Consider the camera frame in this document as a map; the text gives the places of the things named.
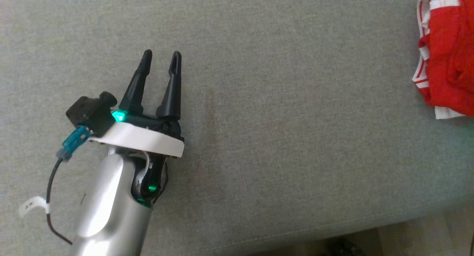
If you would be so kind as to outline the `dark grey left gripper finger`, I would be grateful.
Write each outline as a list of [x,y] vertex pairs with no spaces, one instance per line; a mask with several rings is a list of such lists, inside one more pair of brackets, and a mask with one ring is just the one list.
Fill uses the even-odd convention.
[[140,60],[140,63],[134,72],[132,79],[125,91],[125,94],[118,106],[120,110],[127,111],[134,114],[142,114],[143,106],[141,104],[144,86],[147,80],[147,76],[150,73],[152,63],[152,50],[147,49]]
[[171,57],[168,69],[170,79],[161,105],[156,109],[156,116],[171,120],[180,120],[181,117],[181,64],[182,55],[175,51]]

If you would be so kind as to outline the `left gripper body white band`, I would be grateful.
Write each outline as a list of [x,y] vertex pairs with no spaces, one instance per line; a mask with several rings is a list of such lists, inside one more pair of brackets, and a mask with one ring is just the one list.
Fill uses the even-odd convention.
[[181,158],[184,142],[164,133],[141,128],[125,122],[128,112],[117,110],[112,113],[116,122],[102,137],[90,137],[89,141],[135,151],[145,151]]

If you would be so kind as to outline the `wide grey sofa chaise seat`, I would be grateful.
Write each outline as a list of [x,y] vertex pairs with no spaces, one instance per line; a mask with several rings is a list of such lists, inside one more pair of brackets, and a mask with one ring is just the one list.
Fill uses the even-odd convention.
[[44,211],[81,96],[144,112],[182,63],[183,157],[143,256],[272,249],[474,204],[474,118],[437,120],[411,78],[418,0],[0,0],[0,256],[63,256]]

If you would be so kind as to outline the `red basketball jersey with lettering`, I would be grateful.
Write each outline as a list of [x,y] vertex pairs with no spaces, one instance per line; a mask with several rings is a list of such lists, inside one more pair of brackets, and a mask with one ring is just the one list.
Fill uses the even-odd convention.
[[418,0],[412,81],[436,119],[474,117],[474,0]]

